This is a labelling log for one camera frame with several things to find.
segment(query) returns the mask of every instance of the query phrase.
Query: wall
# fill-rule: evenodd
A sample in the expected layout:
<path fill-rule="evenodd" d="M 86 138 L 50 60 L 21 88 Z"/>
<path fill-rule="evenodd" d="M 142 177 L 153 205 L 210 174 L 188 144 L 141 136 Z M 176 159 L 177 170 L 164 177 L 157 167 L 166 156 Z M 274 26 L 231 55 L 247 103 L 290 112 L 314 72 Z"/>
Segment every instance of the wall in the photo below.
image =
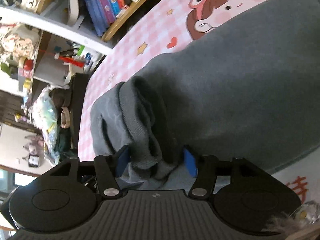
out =
<path fill-rule="evenodd" d="M 50 164 L 44 160 L 40 160 L 40 167 L 30 168 L 28 162 L 22 160 L 28 155 L 23 146 L 28 143 L 24 137 L 30 135 L 30 132 L 23 131 L 8 125 L 2 125 L 0 134 L 0 165 L 4 165 L 13 169 L 43 174 L 51 168 Z"/>
<path fill-rule="evenodd" d="M 0 90 L 9 92 L 13 95 L 22 96 L 19 92 L 18 80 L 11 79 L 7 73 L 0 70 Z"/>
<path fill-rule="evenodd" d="M 1 214 L 0 214 L 0 227 L 13 229 L 13 227 L 9 224 L 9 222 Z"/>

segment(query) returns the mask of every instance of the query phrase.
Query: red heart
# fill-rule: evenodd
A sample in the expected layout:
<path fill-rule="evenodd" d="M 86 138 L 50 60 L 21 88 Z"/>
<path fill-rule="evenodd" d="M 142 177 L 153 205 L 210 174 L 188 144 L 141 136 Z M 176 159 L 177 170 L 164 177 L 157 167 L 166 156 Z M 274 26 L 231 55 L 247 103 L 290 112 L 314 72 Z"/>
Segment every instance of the red heart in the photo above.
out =
<path fill-rule="evenodd" d="M 171 42 L 167 44 L 167 49 L 173 48 L 174 46 L 177 45 L 177 43 L 178 43 L 177 37 L 171 38 Z"/>

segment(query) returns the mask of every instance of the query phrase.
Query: plastic bag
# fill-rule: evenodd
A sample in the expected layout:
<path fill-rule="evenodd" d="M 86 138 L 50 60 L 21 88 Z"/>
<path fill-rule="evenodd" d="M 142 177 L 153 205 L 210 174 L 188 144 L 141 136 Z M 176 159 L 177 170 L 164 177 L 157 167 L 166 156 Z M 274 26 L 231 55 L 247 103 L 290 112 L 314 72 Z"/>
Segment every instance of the plastic bag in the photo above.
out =
<path fill-rule="evenodd" d="M 51 87 L 42 90 L 38 99 L 31 107 L 34 126 L 42 131 L 44 141 L 51 153 L 57 140 L 58 114 L 49 96 Z"/>
<path fill-rule="evenodd" d="M 46 161 L 48 161 L 52 167 L 58 165 L 59 159 L 60 159 L 59 153 L 54 152 L 54 151 L 52 151 L 51 153 L 49 153 L 49 149 L 48 149 L 48 147 L 47 147 L 46 144 L 44 145 L 44 150 L 43 150 L 43 152 L 44 152 L 44 159 L 45 159 Z"/>

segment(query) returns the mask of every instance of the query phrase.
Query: window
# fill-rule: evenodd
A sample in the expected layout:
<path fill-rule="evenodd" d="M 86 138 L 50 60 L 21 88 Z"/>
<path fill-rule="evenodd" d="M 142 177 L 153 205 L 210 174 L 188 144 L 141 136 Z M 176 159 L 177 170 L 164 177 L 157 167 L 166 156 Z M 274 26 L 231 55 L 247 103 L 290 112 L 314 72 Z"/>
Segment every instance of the window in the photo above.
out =
<path fill-rule="evenodd" d="M 16 187 L 26 186 L 34 179 L 32 176 L 0 169 L 0 200 L 5 200 Z"/>

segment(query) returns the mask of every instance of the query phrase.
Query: pink checkered pattern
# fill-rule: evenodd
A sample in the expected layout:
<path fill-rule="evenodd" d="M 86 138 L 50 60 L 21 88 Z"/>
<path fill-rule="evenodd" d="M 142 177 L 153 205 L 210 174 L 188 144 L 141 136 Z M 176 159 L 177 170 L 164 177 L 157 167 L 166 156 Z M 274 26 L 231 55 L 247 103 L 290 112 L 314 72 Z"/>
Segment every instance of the pink checkered pattern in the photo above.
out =
<path fill-rule="evenodd" d="M 126 34 L 94 73 L 87 87 L 81 117 L 78 147 L 81 161 L 95 157 L 90 133 L 90 111 L 95 100 L 117 83 L 127 81 L 153 57 L 182 50 L 192 41 L 186 28 L 187 15 L 191 11 L 189 2 L 162 0 Z M 167 44 L 173 37 L 177 44 L 168 49 Z M 142 44 L 147 46 L 138 54 Z"/>

